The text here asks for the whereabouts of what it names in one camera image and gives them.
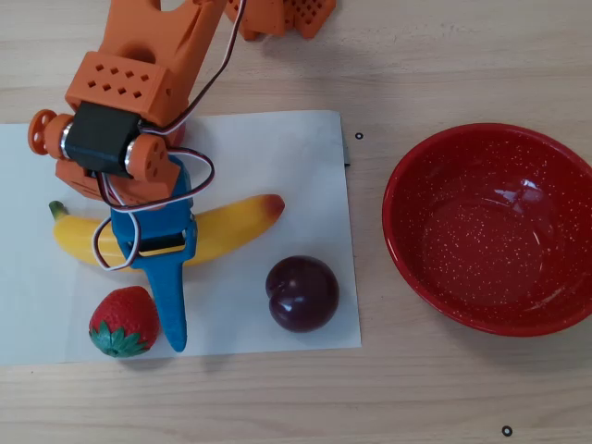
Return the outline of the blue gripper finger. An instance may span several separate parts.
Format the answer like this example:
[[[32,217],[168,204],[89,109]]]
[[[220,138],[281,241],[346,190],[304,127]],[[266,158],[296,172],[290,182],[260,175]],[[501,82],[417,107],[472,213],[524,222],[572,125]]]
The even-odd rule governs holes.
[[[183,265],[196,253],[197,234],[196,222],[192,220],[185,229],[185,246],[181,251],[138,254],[130,265],[147,276],[161,327],[175,352],[183,352],[187,343]]]

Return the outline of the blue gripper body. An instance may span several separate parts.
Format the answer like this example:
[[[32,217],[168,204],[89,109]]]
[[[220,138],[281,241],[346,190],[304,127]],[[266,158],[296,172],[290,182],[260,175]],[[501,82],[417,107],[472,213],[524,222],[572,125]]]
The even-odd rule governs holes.
[[[180,246],[184,242],[182,232],[192,222],[192,200],[170,203],[154,210],[142,210],[133,215],[141,230],[142,252]],[[135,229],[130,213],[111,210],[111,225],[118,242],[133,243]]]

